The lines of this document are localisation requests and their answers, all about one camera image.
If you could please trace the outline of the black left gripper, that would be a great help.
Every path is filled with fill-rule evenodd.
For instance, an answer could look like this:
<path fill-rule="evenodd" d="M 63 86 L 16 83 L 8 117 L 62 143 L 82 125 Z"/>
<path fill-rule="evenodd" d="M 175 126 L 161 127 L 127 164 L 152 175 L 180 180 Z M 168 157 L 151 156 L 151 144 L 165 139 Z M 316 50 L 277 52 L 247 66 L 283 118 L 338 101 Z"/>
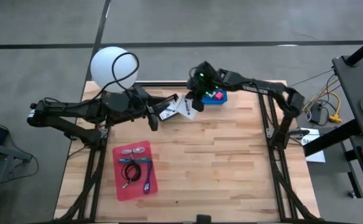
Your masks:
<path fill-rule="evenodd" d="M 129 104 L 127 108 L 127 118 L 134 121 L 138 118 L 147 118 L 152 131 L 157 131 L 159 121 L 153 107 L 168 107 L 172 101 L 178 100 L 177 94 L 171 96 L 152 96 L 143 88 L 133 88 L 127 90 Z"/>

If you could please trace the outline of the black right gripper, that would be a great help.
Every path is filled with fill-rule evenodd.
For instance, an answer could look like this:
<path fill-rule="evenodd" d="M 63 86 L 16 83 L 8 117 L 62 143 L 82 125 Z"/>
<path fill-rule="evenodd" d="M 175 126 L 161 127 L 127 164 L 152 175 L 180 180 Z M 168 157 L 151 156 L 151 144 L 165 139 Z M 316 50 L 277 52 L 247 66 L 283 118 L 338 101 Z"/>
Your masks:
<path fill-rule="evenodd" d="M 202 112 L 204 110 L 203 95 L 211 95 L 214 91 L 220 90 L 220 79 L 216 70 L 207 61 L 191 68 L 188 74 L 188 89 L 195 94 L 193 109 Z"/>

